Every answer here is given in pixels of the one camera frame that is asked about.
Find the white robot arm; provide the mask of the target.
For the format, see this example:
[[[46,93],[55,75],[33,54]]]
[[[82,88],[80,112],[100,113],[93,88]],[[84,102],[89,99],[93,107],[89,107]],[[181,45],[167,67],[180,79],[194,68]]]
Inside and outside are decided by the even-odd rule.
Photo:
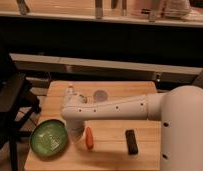
[[[159,120],[160,170],[203,171],[203,89],[200,87],[180,86],[167,93],[94,104],[70,87],[61,116],[75,141],[81,138],[87,120]]]

